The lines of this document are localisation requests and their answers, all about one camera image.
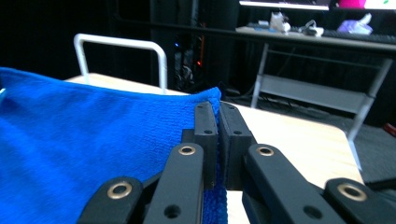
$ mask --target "blue microfiber cloth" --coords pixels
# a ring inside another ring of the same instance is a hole
[[[0,68],[0,222],[76,223],[107,180],[159,173],[194,108],[218,89],[163,96],[68,83]],[[204,195],[204,223],[227,223],[226,191]]]

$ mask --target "desk leg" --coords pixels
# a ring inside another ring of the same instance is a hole
[[[385,76],[387,75],[388,70],[390,69],[392,63],[393,63],[392,59],[385,59],[384,62],[382,62],[381,69],[376,73],[375,80],[369,92],[367,93],[366,99],[361,105],[361,110],[359,111],[359,113],[356,114],[352,128],[349,130],[347,134],[347,140],[349,142],[353,142],[355,140],[359,128],[366,119],[366,116],[369,113],[370,108],[375,100],[376,94],[378,93],[378,90],[381,87],[382,82],[384,81]]]
[[[254,83],[254,92],[250,105],[251,108],[256,108],[257,106],[257,100],[259,99],[260,90],[262,88],[262,76],[264,75],[264,68],[265,68],[265,62],[267,61],[267,54],[268,54],[268,44],[264,44],[259,72],[257,73],[256,82]]]

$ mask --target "dark background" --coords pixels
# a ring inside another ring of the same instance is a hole
[[[233,0],[15,0],[0,6],[0,66],[66,79],[79,74],[73,47],[77,33],[152,40],[166,52],[168,86],[176,89],[175,53],[192,49],[195,85],[188,92],[219,86],[247,92],[254,83],[263,43],[227,36],[190,33],[182,27],[206,27],[233,31],[250,21],[269,20],[279,9],[240,7]],[[292,26],[315,20],[318,26],[335,30],[344,20],[359,20],[366,10],[317,12],[283,10]],[[394,11],[370,11],[374,34],[396,35]],[[151,24],[180,26],[164,29]],[[285,52],[379,64],[376,57],[322,49],[302,49],[281,44],[271,48]],[[85,44],[90,72],[102,73],[143,83],[158,83],[158,65],[153,52],[139,49]],[[266,73],[325,84],[346,90],[367,91],[373,70],[321,63],[309,59],[270,55]],[[382,126],[396,108],[396,65],[391,67],[365,121]]]

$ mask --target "monitor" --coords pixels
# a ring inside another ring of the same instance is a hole
[[[239,3],[250,7],[329,10],[332,0],[240,0]]]
[[[340,8],[396,9],[396,0],[339,0]]]

